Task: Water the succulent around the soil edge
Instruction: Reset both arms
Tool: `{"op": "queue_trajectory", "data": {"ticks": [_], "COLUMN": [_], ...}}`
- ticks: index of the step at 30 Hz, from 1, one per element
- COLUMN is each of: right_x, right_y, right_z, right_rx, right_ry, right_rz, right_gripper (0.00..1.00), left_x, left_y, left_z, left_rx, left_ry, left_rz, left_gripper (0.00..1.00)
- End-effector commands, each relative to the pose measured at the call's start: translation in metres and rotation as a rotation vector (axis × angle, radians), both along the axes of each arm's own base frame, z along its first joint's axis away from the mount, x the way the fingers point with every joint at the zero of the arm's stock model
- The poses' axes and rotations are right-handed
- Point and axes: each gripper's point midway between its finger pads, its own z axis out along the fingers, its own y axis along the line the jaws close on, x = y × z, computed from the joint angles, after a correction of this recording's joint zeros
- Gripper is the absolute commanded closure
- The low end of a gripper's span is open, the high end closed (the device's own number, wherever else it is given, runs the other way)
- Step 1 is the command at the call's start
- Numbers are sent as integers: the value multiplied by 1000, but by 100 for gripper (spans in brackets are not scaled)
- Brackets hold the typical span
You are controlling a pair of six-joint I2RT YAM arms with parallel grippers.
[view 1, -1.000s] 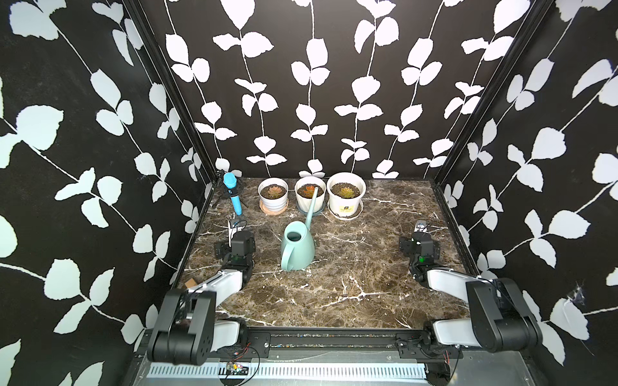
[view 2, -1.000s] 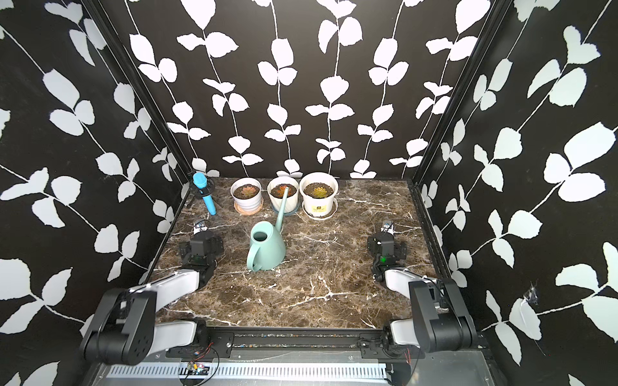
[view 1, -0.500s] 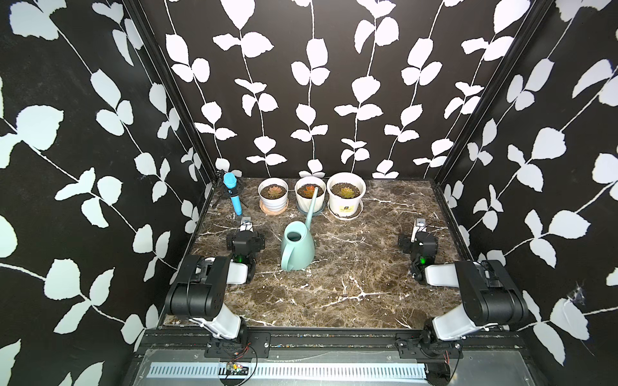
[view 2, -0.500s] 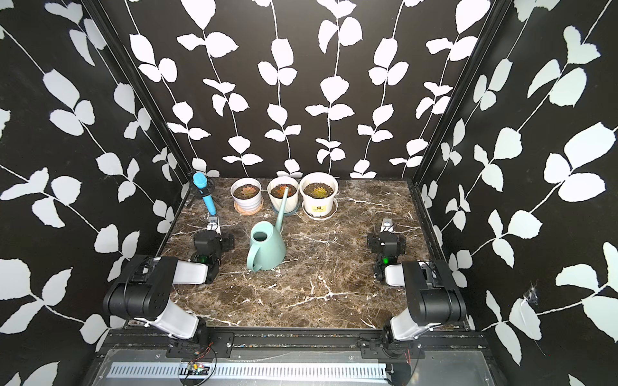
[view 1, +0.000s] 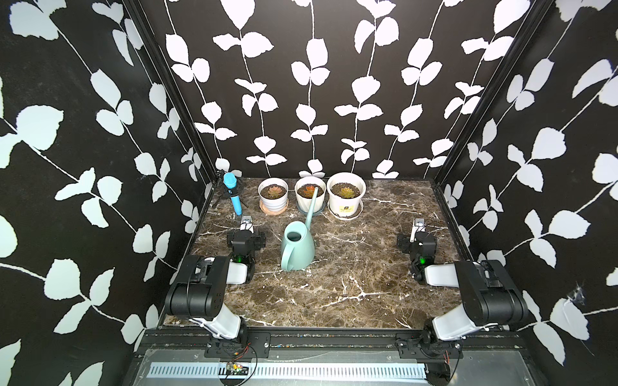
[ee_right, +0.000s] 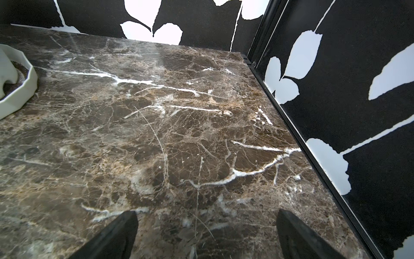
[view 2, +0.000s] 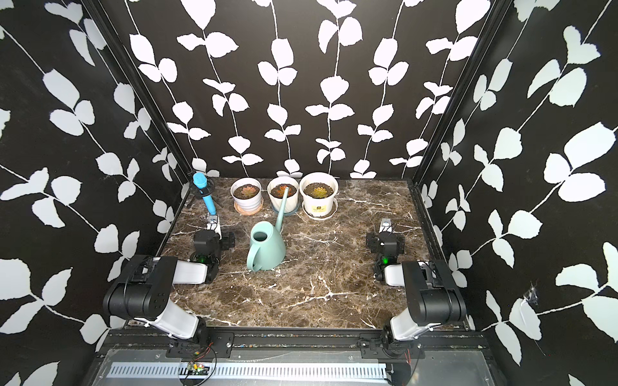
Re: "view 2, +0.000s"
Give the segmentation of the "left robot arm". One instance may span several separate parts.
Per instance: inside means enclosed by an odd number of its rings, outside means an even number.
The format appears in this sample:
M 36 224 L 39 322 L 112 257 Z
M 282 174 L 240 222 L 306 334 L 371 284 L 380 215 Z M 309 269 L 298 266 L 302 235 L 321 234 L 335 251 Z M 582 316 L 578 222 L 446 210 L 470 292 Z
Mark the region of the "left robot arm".
M 222 253 L 235 247 L 235 235 L 203 229 L 194 235 L 193 244 L 195 253 L 189 261 L 172 256 L 133 256 L 104 296 L 104 312 L 138 320 L 176 339 L 209 345 L 205 322 L 177 306 L 170 294 L 174 285 L 212 283 Z

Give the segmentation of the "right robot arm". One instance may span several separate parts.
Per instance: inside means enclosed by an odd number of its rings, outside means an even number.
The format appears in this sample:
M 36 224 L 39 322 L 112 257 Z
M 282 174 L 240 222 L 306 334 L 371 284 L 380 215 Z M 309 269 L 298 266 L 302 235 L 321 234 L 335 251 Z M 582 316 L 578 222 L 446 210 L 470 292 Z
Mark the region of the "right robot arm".
M 387 231 L 368 233 L 365 244 L 376 255 L 374 278 L 405 291 L 406 308 L 387 323 L 387 341 L 416 340 L 435 327 L 462 322 L 468 316 L 464 298 L 445 261 L 400 262 L 404 238 Z

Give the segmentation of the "mint green watering can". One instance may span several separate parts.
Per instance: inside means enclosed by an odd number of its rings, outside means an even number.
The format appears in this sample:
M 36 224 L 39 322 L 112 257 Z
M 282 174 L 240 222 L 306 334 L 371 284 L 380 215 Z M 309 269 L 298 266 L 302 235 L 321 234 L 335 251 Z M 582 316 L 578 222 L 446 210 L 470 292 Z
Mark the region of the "mint green watering can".
M 248 270 L 273 270 L 286 257 L 286 244 L 281 235 L 284 206 L 278 212 L 275 225 L 268 221 L 258 222 L 251 229 L 250 246 L 246 259 Z

